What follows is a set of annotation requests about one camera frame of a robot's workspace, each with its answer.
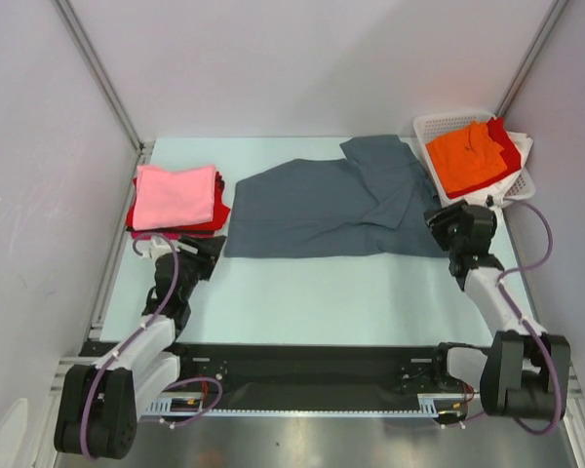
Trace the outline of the grey blue t shirt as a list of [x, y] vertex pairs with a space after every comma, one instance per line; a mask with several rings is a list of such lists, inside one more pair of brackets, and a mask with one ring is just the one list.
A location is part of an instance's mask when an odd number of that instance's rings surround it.
[[294, 159], [237, 182], [225, 255], [445, 257], [424, 221], [438, 194], [410, 146], [359, 136], [340, 149], [340, 159]]

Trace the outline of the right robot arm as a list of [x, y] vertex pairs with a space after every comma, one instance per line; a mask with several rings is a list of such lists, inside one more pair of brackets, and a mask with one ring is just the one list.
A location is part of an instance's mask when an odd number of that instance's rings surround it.
[[506, 269], [491, 252], [498, 226], [489, 208], [462, 200], [428, 211], [425, 224], [448, 253], [449, 273], [484, 317], [493, 341], [480, 377], [485, 414], [546, 421], [550, 431], [566, 410], [570, 345], [520, 310], [508, 293]]

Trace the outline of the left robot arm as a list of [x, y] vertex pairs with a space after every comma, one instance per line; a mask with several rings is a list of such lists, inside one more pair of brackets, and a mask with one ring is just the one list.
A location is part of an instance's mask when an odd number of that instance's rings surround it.
[[154, 264], [154, 285], [127, 338], [66, 372], [54, 434], [57, 451], [89, 459], [125, 457], [147, 408], [164, 391], [194, 382], [195, 365], [170, 348], [188, 324], [191, 295], [211, 279], [224, 243], [222, 236], [173, 241], [153, 232], [133, 240], [135, 254]]

